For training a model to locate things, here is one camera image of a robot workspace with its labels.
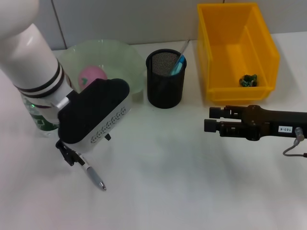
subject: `yellow plastic bin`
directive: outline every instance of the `yellow plastic bin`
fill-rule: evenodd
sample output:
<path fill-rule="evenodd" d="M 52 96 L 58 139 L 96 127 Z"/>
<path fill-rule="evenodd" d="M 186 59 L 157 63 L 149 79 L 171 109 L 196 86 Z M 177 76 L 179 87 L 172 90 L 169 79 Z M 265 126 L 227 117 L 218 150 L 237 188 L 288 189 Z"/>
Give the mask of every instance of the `yellow plastic bin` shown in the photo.
<path fill-rule="evenodd" d="M 241 104 L 275 89 L 279 53 L 256 3 L 198 4 L 197 50 L 208 100 Z M 257 74 L 257 87 L 240 78 Z"/>

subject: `white tabletop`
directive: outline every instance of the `white tabletop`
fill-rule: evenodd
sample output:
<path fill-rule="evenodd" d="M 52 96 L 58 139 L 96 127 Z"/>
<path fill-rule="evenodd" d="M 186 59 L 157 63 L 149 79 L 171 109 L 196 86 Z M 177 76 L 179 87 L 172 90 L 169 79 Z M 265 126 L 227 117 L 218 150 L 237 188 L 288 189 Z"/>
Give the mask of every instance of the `white tabletop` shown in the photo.
<path fill-rule="evenodd" d="M 281 54 L 272 110 L 307 111 L 307 32 L 275 34 Z M 146 58 L 182 42 L 135 46 Z M 251 142 L 203 131 L 195 43 L 186 52 L 183 98 L 172 109 L 146 96 L 101 141 L 88 161 L 103 178 L 97 189 L 40 138 L 17 90 L 0 72 L 1 230 L 306 230 L 307 159 L 282 151 L 293 139 Z M 306 151 L 304 142 L 295 151 Z"/>

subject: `pen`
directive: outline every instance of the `pen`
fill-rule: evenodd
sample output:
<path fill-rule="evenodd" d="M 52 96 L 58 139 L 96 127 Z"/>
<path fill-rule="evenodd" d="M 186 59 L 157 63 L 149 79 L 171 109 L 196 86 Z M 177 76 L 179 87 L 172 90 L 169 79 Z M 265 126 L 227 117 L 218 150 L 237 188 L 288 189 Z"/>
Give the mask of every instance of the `pen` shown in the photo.
<path fill-rule="evenodd" d="M 79 164 L 84 168 L 84 170 L 87 172 L 89 177 L 92 179 L 93 183 L 99 187 L 100 189 L 106 190 L 106 186 L 100 176 L 96 173 L 96 171 L 92 168 L 91 165 L 87 162 L 87 160 L 84 158 L 84 156 L 80 153 L 78 153 L 79 157 L 81 158 L 81 161 L 79 161 Z"/>

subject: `white wall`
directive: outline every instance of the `white wall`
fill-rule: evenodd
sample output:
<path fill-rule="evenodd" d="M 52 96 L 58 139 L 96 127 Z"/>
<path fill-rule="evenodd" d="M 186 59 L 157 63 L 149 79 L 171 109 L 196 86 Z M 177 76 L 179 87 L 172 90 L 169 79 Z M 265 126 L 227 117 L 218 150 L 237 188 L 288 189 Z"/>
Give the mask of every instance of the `white wall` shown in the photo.
<path fill-rule="evenodd" d="M 64 43 L 52 0 L 40 0 L 36 25 L 52 49 Z M 223 0 L 53 0 L 67 46 L 88 39 L 128 44 L 179 41 L 197 37 L 197 3 Z M 250 0 L 225 0 L 249 2 Z M 307 31 L 307 0 L 252 0 L 271 33 Z"/>

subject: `pink object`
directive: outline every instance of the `pink object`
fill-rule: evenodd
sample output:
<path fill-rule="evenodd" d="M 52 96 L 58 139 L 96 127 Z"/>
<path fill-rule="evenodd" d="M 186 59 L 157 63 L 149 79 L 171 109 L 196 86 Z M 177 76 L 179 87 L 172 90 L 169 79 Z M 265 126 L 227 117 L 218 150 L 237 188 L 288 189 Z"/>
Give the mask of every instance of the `pink object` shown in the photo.
<path fill-rule="evenodd" d="M 81 71 L 78 77 L 78 84 L 81 90 L 84 90 L 95 79 L 107 80 L 106 73 L 98 66 L 88 66 Z"/>

